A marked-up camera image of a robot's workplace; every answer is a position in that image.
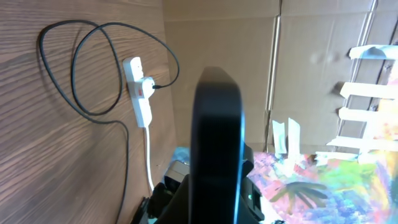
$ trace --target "painted palm tree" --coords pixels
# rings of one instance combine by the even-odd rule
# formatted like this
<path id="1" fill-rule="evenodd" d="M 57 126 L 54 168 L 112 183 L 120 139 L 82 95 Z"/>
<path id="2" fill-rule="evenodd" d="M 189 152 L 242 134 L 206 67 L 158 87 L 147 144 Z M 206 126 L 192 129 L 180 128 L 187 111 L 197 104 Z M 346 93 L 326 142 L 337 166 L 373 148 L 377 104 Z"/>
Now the painted palm tree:
<path id="1" fill-rule="evenodd" d="M 322 199 L 327 199 L 324 193 L 318 190 L 326 190 L 327 187 L 322 184 L 313 184 L 308 182 L 292 182 L 282 187 L 278 193 L 270 199 L 270 202 L 276 202 L 284 195 L 289 197 L 289 208 L 287 213 L 292 214 L 293 206 L 295 204 L 296 196 L 302 200 L 309 208 L 313 208 L 310 203 L 312 201 L 318 208 L 325 208 L 326 205 Z"/>

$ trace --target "colorful painting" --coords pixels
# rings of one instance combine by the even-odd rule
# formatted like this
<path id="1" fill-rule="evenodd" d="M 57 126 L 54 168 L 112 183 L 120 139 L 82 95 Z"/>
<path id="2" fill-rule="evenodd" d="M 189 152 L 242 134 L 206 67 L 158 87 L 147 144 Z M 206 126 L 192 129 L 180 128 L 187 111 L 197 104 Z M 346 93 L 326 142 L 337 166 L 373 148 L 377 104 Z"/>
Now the colorful painting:
<path id="1" fill-rule="evenodd" d="M 283 159 L 257 153 L 248 176 L 289 224 L 396 223 L 398 182 L 392 180 L 384 154 L 375 156 L 375 164 L 332 159 L 324 166 L 302 156 L 293 176 L 286 177 Z"/>

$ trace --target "wooden floor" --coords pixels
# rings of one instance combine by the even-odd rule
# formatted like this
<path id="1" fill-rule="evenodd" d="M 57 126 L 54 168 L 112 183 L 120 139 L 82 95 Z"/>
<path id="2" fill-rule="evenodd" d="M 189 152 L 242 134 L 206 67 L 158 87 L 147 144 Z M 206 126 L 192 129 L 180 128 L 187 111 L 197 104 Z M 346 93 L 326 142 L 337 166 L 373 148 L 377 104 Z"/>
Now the wooden floor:
<path id="1" fill-rule="evenodd" d="M 162 40 L 161 0 L 0 0 L 0 223 L 114 223 L 124 183 L 125 140 L 118 124 L 93 124 L 73 111 L 42 66 L 36 38 L 45 26 L 66 19 L 99 24 L 119 21 Z M 49 64 L 63 90 L 70 89 L 73 46 L 92 27 L 70 25 L 45 38 Z M 140 56 L 157 84 L 169 82 L 165 49 L 136 31 L 106 31 L 119 58 Z M 118 93 L 111 49 L 95 34 L 82 48 L 76 86 L 91 111 L 109 107 Z M 157 183 L 175 149 L 170 89 L 150 99 L 152 176 Z M 121 222 L 129 223 L 149 195 L 144 133 L 137 127 L 126 86 L 116 108 L 101 120 L 121 119 L 130 130 L 130 176 Z"/>

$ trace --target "white cable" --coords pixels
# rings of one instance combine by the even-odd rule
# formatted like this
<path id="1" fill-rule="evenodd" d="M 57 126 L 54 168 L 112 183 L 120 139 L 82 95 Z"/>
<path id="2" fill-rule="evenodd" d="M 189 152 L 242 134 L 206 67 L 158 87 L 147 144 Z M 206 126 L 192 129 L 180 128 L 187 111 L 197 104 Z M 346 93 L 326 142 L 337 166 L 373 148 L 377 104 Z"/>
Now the white cable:
<path id="1" fill-rule="evenodd" d="M 146 168 L 147 168 L 147 178 L 151 191 L 154 191 L 154 183 L 152 183 L 152 174 L 150 171 L 150 139 L 149 139 L 149 127 L 145 127 L 146 135 Z"/>

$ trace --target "power plug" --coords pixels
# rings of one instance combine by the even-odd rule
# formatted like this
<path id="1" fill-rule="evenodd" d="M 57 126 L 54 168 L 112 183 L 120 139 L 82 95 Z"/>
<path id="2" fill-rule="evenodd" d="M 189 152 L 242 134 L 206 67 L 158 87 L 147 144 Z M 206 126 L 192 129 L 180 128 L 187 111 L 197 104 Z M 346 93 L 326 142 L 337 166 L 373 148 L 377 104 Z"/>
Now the power plug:
<path id="1" fill-rule="evenodd" d="M 132 107 L 140 128 L 149 127 L 152 121 L 149 97 L 155 92 L 155 81 L 152 77 L 144 77 L 140 57 L 129 57 L 123 60 L 124 73 L 129 88 Z"/>

